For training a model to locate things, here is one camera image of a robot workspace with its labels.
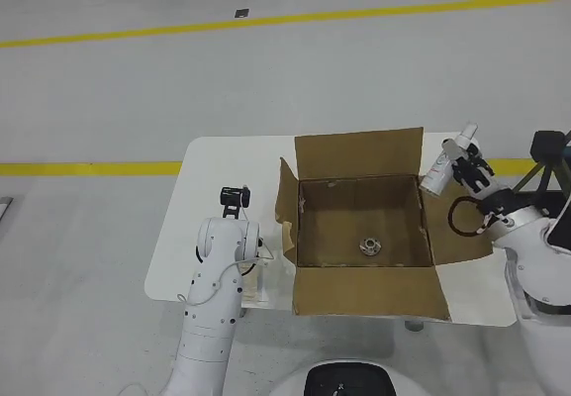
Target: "black panel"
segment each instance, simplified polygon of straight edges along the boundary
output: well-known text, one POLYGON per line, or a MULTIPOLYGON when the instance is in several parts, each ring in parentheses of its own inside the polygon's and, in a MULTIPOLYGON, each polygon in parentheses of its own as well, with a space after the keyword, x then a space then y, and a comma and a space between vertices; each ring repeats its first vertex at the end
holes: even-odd
POLYGON ((304 396, 397 396, 382 367, 341 362, 314 367, 307 374, 304 396))

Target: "spray bottle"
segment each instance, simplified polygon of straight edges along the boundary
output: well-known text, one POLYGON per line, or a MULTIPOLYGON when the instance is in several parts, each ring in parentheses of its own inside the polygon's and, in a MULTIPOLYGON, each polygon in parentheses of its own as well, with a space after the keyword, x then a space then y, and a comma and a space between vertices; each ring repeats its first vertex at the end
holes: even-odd
MULTIPOLYGON (((472 142, 472 138, 479 127, 476 124, 468 124, 463 132, 454 138, 454 141, 462 149, 467 149, 472 142)), ((436 159, 424 179, 420 184, 420 188, 428 194, 438 197, 452 177, 452 161, 447 157, 444 151, 441 152, 436 159)))

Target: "box flap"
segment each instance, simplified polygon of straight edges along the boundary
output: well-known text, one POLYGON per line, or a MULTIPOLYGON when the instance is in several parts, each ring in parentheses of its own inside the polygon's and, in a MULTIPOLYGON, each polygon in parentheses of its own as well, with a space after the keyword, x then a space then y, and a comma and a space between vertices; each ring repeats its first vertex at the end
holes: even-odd
MULTIPOLYGON (((430 249, 435 264, 449 264, 457 261, 485 257, 492 254, 492 243, 486 235, 465 238, 456 235, 447 224, 447 212, 452 202, 467 195, 465 188, 451 182, 438 198, 422 194, 430 249)), ((454 224, 460 230, 472 231, 483 224, 483 216, 470 203, 461 203, 454 211, 454 224)))
POLYGON ((298 179, 281 157, 281 174, 276 196, 276 222, 283 226, 283 255, 296 263, 298 240, 298 179))
POLYGON ((296 315, 410 315, 449 320, 436 270, 296 268, 296 315))
POLYGON ((296 137, 301 180, 419 174, 424 128, 296 137))

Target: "metal nut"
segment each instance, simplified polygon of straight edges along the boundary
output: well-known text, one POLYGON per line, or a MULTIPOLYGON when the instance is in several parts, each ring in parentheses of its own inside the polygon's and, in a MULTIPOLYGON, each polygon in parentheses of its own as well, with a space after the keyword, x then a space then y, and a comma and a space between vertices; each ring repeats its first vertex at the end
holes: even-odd
POLYGON ((371 256, 380 252, 382 244, 375 238, 365 238, 360 241, 360 251, 365 255, 371 256))

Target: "white tabletop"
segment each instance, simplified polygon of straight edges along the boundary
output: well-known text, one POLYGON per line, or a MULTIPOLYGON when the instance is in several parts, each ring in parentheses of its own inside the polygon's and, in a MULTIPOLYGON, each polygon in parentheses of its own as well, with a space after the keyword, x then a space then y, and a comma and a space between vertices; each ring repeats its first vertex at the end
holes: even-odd
MULTIPOLYGON (((454 136, 424 134, 420 174, 428 171, 441 152, 441 141, 454 136)), ((259 223, 261 236, 276 258, 258 267, 262 271, 258 273, 259 293, 244 300, 243 307, 291 310, 296 267, 282 256, 281 226, 274 219, 280 156, 296 172, 294 137, 199 138, 190 144, 144 283, 149 298, 178 301, 178 293, 188 294, 202 221, 221 216, 222 187, 247 185, 251 198, 245 211, 259 223)), ((478 260, 438 265, 436 271, 453 323, 509 326, 516 320, 502 251, 478 260)))

